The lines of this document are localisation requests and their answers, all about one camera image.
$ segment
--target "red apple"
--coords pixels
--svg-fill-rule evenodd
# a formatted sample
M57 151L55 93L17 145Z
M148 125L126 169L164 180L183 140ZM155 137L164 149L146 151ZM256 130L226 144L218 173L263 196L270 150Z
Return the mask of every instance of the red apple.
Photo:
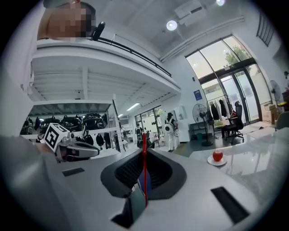
M214 161L218 162L220 160L222 160L223 158L223 152L220 150L216 150L213 152L213 159Z

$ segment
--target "tree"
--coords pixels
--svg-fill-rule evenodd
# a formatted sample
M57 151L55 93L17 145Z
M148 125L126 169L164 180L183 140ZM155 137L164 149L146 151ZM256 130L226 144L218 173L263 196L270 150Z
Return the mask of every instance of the tree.
M234 53L238 56L238 58L243 61L248 59L249 55L248 53L245 51L244 48L240 47L240 46L233 46L232 50L234 51ZM238 60L236 59L235 55L233 53L226 53L226 58L225 60L228 62L228 65L232 65L238 62ZM250 73L251 68L247 67L247 71Z

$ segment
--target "black office chair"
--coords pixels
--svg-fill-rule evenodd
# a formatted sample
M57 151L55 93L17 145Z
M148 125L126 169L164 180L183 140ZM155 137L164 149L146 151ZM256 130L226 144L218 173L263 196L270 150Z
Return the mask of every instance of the black office chair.
M236 137L242 138L242 141L244 142L243 134L240 132L240 130L242 130L244 127L242 122L242 105L240 104L239 101L237 101L235 102L235 107L236 107L236 116L227 119L230 121L230 125L225 126L226 132L229 133L230 131L232 131L231 135L225 137L225 140L227 140L227 138L232 137L231 144L233 144L234 139Z

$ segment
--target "ceiling light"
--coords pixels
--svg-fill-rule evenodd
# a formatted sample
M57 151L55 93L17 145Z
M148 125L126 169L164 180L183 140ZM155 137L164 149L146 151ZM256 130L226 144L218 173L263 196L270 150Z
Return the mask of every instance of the ceiling light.
M225 0L216 0L216 3L219 5L219 6L222 6L225 4Z
M129 109L127 109L127 111L130 111L131 109L133 109L134 107L138 106L140 103L136 103L135 105L131 106Z
M177 23L176 23L175 21L173 21L173 20L168 21L168 23L167 23L167 29L168 29L169 31L174 31L176 28L177 28Z

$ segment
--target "white plate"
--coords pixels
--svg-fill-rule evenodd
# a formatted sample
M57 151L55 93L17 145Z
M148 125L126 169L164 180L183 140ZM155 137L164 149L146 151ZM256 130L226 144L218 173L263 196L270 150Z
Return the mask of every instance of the white plate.
M214 166L221 166L221 165L224 165L225 163L227 163L227 156L223 155L223 158L217 162L217 161L214 161L213 155L211 155L208 158L208 162L209 162L209 164L214 165Z

